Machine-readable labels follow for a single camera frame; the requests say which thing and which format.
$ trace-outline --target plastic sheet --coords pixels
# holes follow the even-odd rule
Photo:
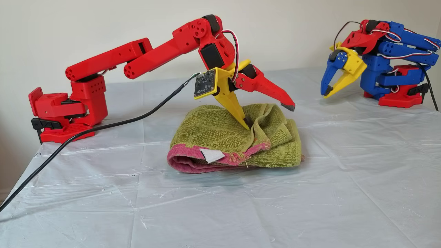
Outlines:
[[[296,102],[297,168],[185,174],[166,162],[192,84],[151,117],[67,146],[0,214],[0,247],[441,247],[441,115],[380,107],[357,83],[322,99],[323,69],[267,77]],[[105,123],[184,81],[110,84]],[[242,105],[274,102],[236,91]],[[19,183],[58,144],[45,143]]]

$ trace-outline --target wire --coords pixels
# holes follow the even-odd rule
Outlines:
[[[410,33],[416,34],[414,31],[412,31],[412,30],[410,30],[410,29],[407,29],[407,28],[404,28],[404,31],[407,31],[407,32],[410,32]]]
[[[429,51],[428,53],[411,53],[411,54],[404,55],[404,56],[386,56],[386,55],[381,54],[381,53],[379,53],[379,55],[381,57],[385,58],[385,59],[388,59],[388,60],[397,60],[397,59],[404,59],[404,58],[407,58],[407,57],[410,57],[410,56],[414,56],[414,55],[430,55],[432,53],[433,52]]]
[[[338,37],[338,35],[341,33],[341,31],[344,29],[344,27],[346,27],[346,25],[348,25],[348,24],[350,24],[350,23],[358,23],[358,24],[360,25],[361,32],[363,33],[363,25],[361,25],[361,23],[359,23],[359,22],[353,22],[353,21],[349,21],[349,22],[347,22],[346,24],[343,25],[343,27],[341,27],[340,31],[338,31],[337,35],[335,36],[334,44],[333,44],[334,50],[337,50],[337,45],[336,45],[335,43],[336,43],[336,41],[337,41],[337,37]]]
[[[432,90],[432,84],[430,83],[430,79],[429,79],[429,76],[427,75],[426,69],[424,69],[424,67],[423,67],[420,63],[418,63],[418,62],[415,62],[415,63],[416,63],[416,64],[421,68],[421,70],[424,72],[424,75],[426,76],[427,84],[429,85],[430,96],[432,97],[432,101],[433,101],[433,103],[434,103],[435,110],[436,110],[436,111],[439,111],[439,110],[438,110],[437,101],[435,100],[434,91]]]
[[[388,38],[389,40],[391,40],[391,41],[393,41],[393,42],[401,42],[401,37],[400,37],[399,35],[397,35],[396,33],[394,33],[394,32],[386,31],[386,30],[381,30],[381,29],[372,29],[372,31],[371,31],[369,34],[372,34],[373,32],[382,32],[382,33],[388,33],[388,34],[391,34],[391,35],[397,37],[398,40],[396,40],[396,39],[392,39],[392,38],[391,38],[390,36],[388,36],[388,35],[386,35],[386,38]]]
[[[231,79],[231,81],[234,82],[234,80],[236,80],[237,74],[239,73],[238,72],[238,70],[239,70],[239,42],[237,41],[236,34],[232,30],[229,30],[229,29],[222,30],[214,38],[217,38],[222,33],[230,33],[234,39],[234,44],[235,44],[235,49],[236,49],[236,65],[234,66],[234,74],[233,74],[233,78]]]
[[[395,69],[395,70],[393,70],[393,71],[388,71],[388,72],[386,72],[387,74],[392,74],[392,73],[394,73],[394,75],[396,76],[396,72],[398,71],[398,69],[399,68],[397,68],[397,69]]]
[[[440,49],[440,46],[439,46],[439,45],[433,43],[433,42],[432,42],[431,40],[429,40],[428,38],[424,38],[424,40],[427,41],[428,43],[432,44],[434,47],[437,48],[437,50],[435,51],[435,53],[439,51],[439,49]]]
[[[51,162],[54,158],[55,158],[55,156],[57,155],[57,154],[59,154],[60,152],[61,152],[61,150],[63,150],[63,148],[65,148],[70,142],[72,142],[73,140],[75,140],[75,139],[77,139],[77,138],[79,138],[79,137],[81,137],[81,136],[83,136],[83,135],[85,135],[85,134],[88,134],[88,133],[91,133],[91,132],[96,132],[96,131],[99,131],[99,130],[104,130],[104,129],[107,129],[107,128],[114,128],[114,127],[118,127],[118,126],[121,126],[121,125],[124,125],[124,124],[128,124],[128,123],[132,123],[132,122],[135,122],[135,121],[138,121],[138,120],[142,120],[142,119],[144,119],[144,118],[146,118],[146,117],[148,117],[149,115],[151,115],[151,114],[153,114],[154,112],[156,112],[160,107],[162,107],[165,103],[167,103],[172,97],[174,97],[176,94],[178,94],[187,84],[188,84],[188,82],[190,82],[194,77],[196,77],[197,75],[199,75],[200,73],[194,73],[193,75],[191,75],[191,77],[187,80],[187,81],[185,81],[183,84],[181,84],[181,86],[179,86],[179,88],[177,88],[171,95],[169,95],[165,100],[163,100],[158,106],[156,106],[155,108],[153,108],[152,110],[150,110],[148,113],[145,113],[145,114],[143,114],[143,115],[141,115],[141,116],[138,116],[138,117],[135,117],[135,118],[132,118],[132,119],[128,119],[128,120],[123,120],[123,121],[120,121],[120,122],[115,122],[115,123],[112,123],[112,124],[107,124],[107,125],[103,125],[103,126],[100,126],[100,127],[95,127],[95,128],[92,128],[92,129],[89,129],[89,130],[86,130],[86,131],[83,131],[83,132],[80,132],[79,134],[77,134],[77,135],[74,135],[74,136],[72,136],[70,139],[68,139],[68,140],[66,140],[63,144],[61,144],[61,146],[60,147],[58,147],[57,148],[57,150],[55,150],[54,151],[54,153],[52,153],[52,155],[50,155],[49,156],[49,158],[48,159],[46,159],[46,161],[44,161],[43,162],[43,164],[40,166],[40,167],[38,167],[28,178],[26,178],[26,180],[14,191],[14,193],[12,193],[12,195],[7,199],[7,200],[5,200],[4,202],[3,202],[3,204],[0,206],[0,212],[20,193],[20,191],[22,190],[22,189],[24,189],[24,187],[42,170],[42,169],[44,169],[45,167],[46,167],[46,165],[48,165],[49,164],[49,162]]]

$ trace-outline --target folded towel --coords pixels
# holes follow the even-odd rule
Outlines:
[[[186,173],[251,167],[292,167],[302,148],[295,122],[275,104],[243,107],[253,121],[246,130],[224,108],[202,105],[191,110],[170,145],[168,164]],[[220,150],[224,157],[207,163],[200,149]]]

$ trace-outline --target white label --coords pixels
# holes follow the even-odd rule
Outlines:
[[[202,154],[205,157],[205,160],[208,163],[214,162],[216,160],[219,160],[219,159],[225,157],[225,155],[219,150],[209,150],[209,149],[202,149],[202,148],[199,150],[201,150]]]

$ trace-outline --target red and white wire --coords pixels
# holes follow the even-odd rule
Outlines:
[[[393,70],[393,71],[389,71],[389,72],[387,72],[387,74],[392,74],[392,73],[394,73],[394,75],[396,76],[397,71],[398,71],[398,68],[395,69],[395,70]]]
[[[231,79],[232,82],[236,80],[237,74],[239,73],[239,42],[237,41],[236,34],[230,30],[230,29],[224,29],[221,32],[219,32],[214,38],[216,39],[220,34],[222,33],[230,33],[233,36],[234,43],[235,43],[235,50],[236,50],[236,61],[235,61],[235,67],[234,67],[234,74],[233,78]]]
[[[432,42],[431,40],[429,40],[428,38],[424,38],[425,41],[427,41],[428,43],[432,44],[434,47],[437,48],[437,50],[435,52],[438,52],[440,49],[440,46],[435,44],[434,42]]]
[[[404,31],[407,31],[407,32],[412,33],[412,34],[416,34],[414,31],[409,30],[409,29],[407,29],[407,28],[404,28]]]
[[[404,56],[386,56],[386,55],[381,54],[381,53],[379,53],[379,55],[380,55],[381,57],[385,58],[385,59],[388,59],[388,60],[397,60],[397,59],[405,59],[405,58],[408,58],[408,57],[410,57],[410,56],[416,56],[416,55],[422,55],[422,56],[425,56],[425,55],[430,55],[430,54],[432,54],[432,53],[433,53],[433,52],[429,51],[428,53],[411,53],[411,54],[404,55]]]
[[[401,42],[401,37],[399,35],[397,35],[396,33],[390,32],[390,31],[386,31],[386,30],[381,30],[381,29],[372,29],[372,31],[369,34],[372,34],[372,32],[382,32],[382,33],[388,33],[391,34],[395,37],[398,38],[398,40],[396,39],[392,39],[390,36],[386,35],[386,38],[388,38],[389,40],[393,41],[393,42]]]

